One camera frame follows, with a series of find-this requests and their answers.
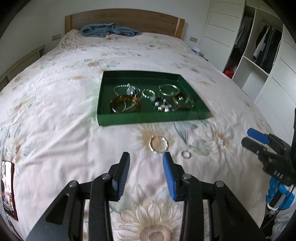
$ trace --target electrical socket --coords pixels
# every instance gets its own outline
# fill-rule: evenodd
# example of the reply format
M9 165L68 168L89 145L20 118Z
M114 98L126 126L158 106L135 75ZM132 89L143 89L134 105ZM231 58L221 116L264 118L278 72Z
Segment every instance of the electrical socket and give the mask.
M57 40L57 39L60 39L61 38L61 34L57 34L55 36L52 36L52 40Z
M196 38L194 38L194 37L190 37L190 39L189 39L190 41L192 41L192 42L195 42L195 43L197 43L197 39Z

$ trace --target white wardrobe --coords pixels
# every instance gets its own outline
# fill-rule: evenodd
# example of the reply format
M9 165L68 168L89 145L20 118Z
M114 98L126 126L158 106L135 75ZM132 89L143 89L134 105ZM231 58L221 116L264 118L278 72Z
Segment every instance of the white wardrobe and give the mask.
M223 72L231 63L230 56L244 15L254 20L232 80L254 101L274 134L291 144L296 107L296 43L276 13L262 0L212 0L199 46L201 53ZM265 24L282 31L270 73L252 58L256 39Z

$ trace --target wooden headboard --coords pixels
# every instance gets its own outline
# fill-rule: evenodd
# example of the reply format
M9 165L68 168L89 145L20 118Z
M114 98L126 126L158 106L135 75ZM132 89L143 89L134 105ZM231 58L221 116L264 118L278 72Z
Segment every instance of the wooden headboard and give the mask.
M65 34L80 30L91 23L115 23L140 32L166 34L181 38L185 20L171 15L139 9L100 9L72 14L65 17Z

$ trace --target hand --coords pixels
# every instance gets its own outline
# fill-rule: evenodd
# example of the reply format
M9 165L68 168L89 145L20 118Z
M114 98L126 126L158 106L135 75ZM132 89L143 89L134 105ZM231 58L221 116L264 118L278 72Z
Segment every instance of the hand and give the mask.
M269 203L273 199L273 197L275 196L278 190L280 191L280 193L286 195L286 197L289 196L292 188L293 188L293 185L288 187L272 177L269 181L269 189L268 189L268 194L266 195L266 202ZM279 206L281 207L281 210L289 208L296 202L295 195L296 195L296 188L294 188L289 199L286 202L284 200L281 203L281 205Z

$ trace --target towel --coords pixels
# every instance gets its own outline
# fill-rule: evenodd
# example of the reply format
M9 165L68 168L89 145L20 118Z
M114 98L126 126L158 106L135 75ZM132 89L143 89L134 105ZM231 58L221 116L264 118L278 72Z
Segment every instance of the towel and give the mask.
M85 37L104 38L109 34L118 34L128 37L139 35L140 32L129 27L116 26L114 23L95 23L88 24L81 28L81 35Z

